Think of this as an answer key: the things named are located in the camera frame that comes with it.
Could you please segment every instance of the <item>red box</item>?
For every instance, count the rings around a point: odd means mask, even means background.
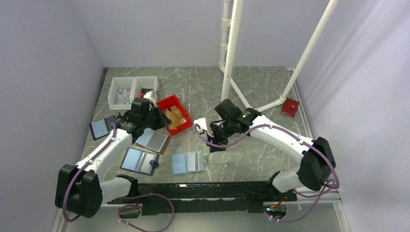
[[[178,97],[174,94],[157,102],[157,105],[160,107],[161,110],[166,110],[172,106],[176,106],[180,111],[182,116],[186,119],[187,122],[182,123],[176,127],[176,130],[170,130],[167,126],[167,130],[170,135],[177,134],[186,128],[192,126],[192,121],[188,111],[182,106],[181,102],[179,101]]]
[[[282,110],[280,112],[284,115],[295,117],[298,108],[298,101],[293,100],[291,98],[287,98],[283,103]]]

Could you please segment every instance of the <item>small object in tray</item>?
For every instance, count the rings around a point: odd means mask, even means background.
[[[163,112],[172,121],[172,124],[168,125],[168,129],[170,130],[176,130],[179,125],[187,122],[181,111],[176,106],[163,110]]]
[[[130,88],[120,88],[117,93],[116,105],[127,105],[130,104]]]

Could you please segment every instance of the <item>gray table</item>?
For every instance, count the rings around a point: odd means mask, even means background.
[[[297,204],[287,204],[286,220],[301,217],[310,208],[303,204],[298,210]],[[137,232],[131,226],[118,223],[117,207],[101,207],[92,218],[80,217],[77,221],[67,223],[64,232]],[[164,228],[171,214],[140,216],[127,219],[130,223],[148,231]],[[298,223],[276,223],[269,221],[265,214],[250,214],[246,211],[206,212],[175,214],[174,221],[166,232],[340,232],[340,226],[333,204],[320,203],[308,218]]]
[[[159,99],[176,94],[193,120],[206,117],[216,120],[214,107],[220,101],[223,73],[219,67],[141,67],[110,68],[102,86],[95,108],[93,121],[113,115],[117,111],[108,108],[108,92],[113,77],[157,76],[160,84]],[[253,107],[260,107],[276,100],[284,90],[289,75],[283,67],[235,67],[233,78]],[[297,99],[295,91],[289,98]],[[229,99],[244,110],[245,107],[231,88]],[[274,107],[263,114],[285,128],[308,136],[300,114],[295,118],[282,115],[281,107]],[[84,158],[102,141],[92,139],[91,133],[83,151]],[[172,175],[170,155],[175,153],[201,150],[208,159],[206,171],[198,174]],[[174,136],[159,159],[159,168],[153,176],[138,174],[120,169],[125,152],[117,154],[116,161],[110,166],[104,181],[118,174],[126,174],[138,179],[139,183],[176,183],[176,182],[233,182],[268,180],[276,171],[285,171],[295,167],[296,162],[286,153],[262,140],[246,137],[227,151],[209,153],[209,147],[200,140],[193,128],[186,129]]]

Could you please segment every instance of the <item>white pvc pipe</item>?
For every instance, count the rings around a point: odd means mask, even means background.
[[[234,11],[231,19],[231,29],[229,31],[228,53],[226,56],[225,72],[223,75],[222,95],[220,100],[228,98],[231,83],[232,70],[234,66],[236,42],[238,41],[239,25],[241,22],[243,0],[234,0]]]
[[[227,35],[228,35],[228,28],[230,26],[229,20],[229,2],[231,0],[223,0],[223,14],[222,14],[222,39],[220,42],[220,61],[219,65],[225,65],[225,56],[226,56],[226,48],[227,48]]]
[[[271,102],[271,103],[269,103],[269,104],[266,104],[266,105],[264,105],[264,106],[261,106],[261,107],[255,109],[255,110],[257,110],[257,111],[259,111],[259,112],[263,112],[263,111],[265,111],[265,110],[267,110],[267,109],[270,109],[270,108],[272,108],[272,107],[275,107],[275,106],[278,106],[278,105],[282,105],[284,102],[285,102],[285,100],[282,101],[282,100],[279,98],[279,99],[277,99],[276,101]]]
[[[223,19],[228,19],[228,15],[229,15],[229,2],[231,0],[224,0],[223,1],[223,15],[222,18]]]
[[[224,65],[220,65],[219,66],[220,70],[225,73],[225,66]],[[238,95],[239,99],[241,100],[241,102],[243,103],[243,105],[246,108],[252,108],[252,106],[249,104],[248,100],[246,100],[245,95],[243,95],[243,93],[241,92],[241,90],[239,89],[239,87],[236,85],[235,81],[233,78],[231,78],[230,81],[232,88],[234,88],[236,94]]]
[[[236,85],[235,81],[231,78],[230,81],[232,88],[235,90],[236,94],[238,95],[239,99],[241,100],[241,102],[245,105],[246,108],[252,108],[249,105],[249,102],[246,100],[245,96],[242,94],[241,90],[239,89],[239,87]]]
[[[326,9],[324,10],[324,13],[318,23],[318,25],[316,26],[315,31],[313,32],[312,37],[309,40],[309,43],[307,44],[305,51],[303,52],[299,62],[297,63],[297,66],[292,74],[292,77],[290,78],[287,86],[285,87],[285,90],[283,91],[282,95],[280,96],[280,100],[285,101],[286,97],[288,96],[289,92],[292,89],[292,86],[294,85],[297,77],[299,76],[300,71],[302,70],[303,66],[306,63],[306,60],[308,59],[310,52],[312,51],[312,49],[314,48],[316,42],[318,41],[318,38],[320,36],[320,34],[323,31],[323,28],[326,26],[327,22],[329,21],[330,16],[332,15],[333,10],[335,9],[337,3],[339,2],[339,0],[330,0],[329,3],[327,4]],[[272,104],[271,106],[268,104],[266,105],[269,109],[271,107],[273,107],[274,105]]]

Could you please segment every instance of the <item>white wall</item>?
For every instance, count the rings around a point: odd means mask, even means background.
[[[218,66],[222,0],[69,2],[105,67]],[[327,3],[246,0],[235,65],[296,66]]]
[[[341,0],[297,84],[354,232],[410,231],[410,2]]]
[[[0,231],[50,231],[103,66],[66,0],[0,1]]]

